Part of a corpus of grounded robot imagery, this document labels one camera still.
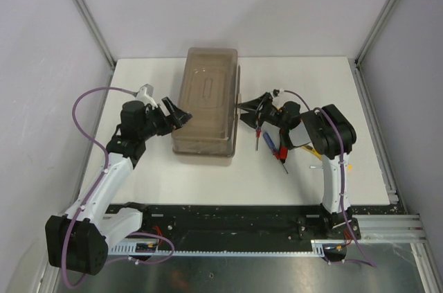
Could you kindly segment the beige plastic tool box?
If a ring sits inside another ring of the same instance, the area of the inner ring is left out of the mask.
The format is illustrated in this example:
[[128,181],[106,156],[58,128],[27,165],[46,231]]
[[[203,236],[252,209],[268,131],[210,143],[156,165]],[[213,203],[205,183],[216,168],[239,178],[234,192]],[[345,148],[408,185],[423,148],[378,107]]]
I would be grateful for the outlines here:
[[189,164],[229,166],[235,155],[240,69],[233,48],[188,50],[178,108],[192,114],[172,133],[172,150]]

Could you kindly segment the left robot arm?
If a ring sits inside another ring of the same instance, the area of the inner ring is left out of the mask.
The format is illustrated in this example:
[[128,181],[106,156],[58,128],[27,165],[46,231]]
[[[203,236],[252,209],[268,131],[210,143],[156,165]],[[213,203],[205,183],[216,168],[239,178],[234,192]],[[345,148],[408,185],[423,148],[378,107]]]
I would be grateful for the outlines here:
[[143,238],[152,232],[152,219],[136,208],[123,208],[108,220],[104,215],[145,153],[147,140],[170,134],[192,118],[168,97],[162,102],[155,105],[152,100],[132,100],[123,104],[120,123],[105,148],[105,161],[96,180],[63,215],[52,215],[46,222],[52,266],[96,275],[109,250],[122,239],[131,233]]

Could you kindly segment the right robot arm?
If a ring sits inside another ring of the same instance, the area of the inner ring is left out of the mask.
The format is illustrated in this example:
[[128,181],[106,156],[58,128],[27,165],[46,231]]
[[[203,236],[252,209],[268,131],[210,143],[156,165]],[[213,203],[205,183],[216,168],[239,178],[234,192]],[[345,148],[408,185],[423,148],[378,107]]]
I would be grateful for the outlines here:
[[240,119],[255,130],[257,139],[264,139],[273,156],[285,165],[290,150],[310,148],[323,169],[323,198],[318,217],[310,223],[307,217],[298,220],[301,238],[345,238],[357,240],[358,224],[352,219],[347,196],[348,161],[356,131],[333,104],[306,108],[304,100],[274,104],[280,90],[266,92],[258,98],[238,104]]

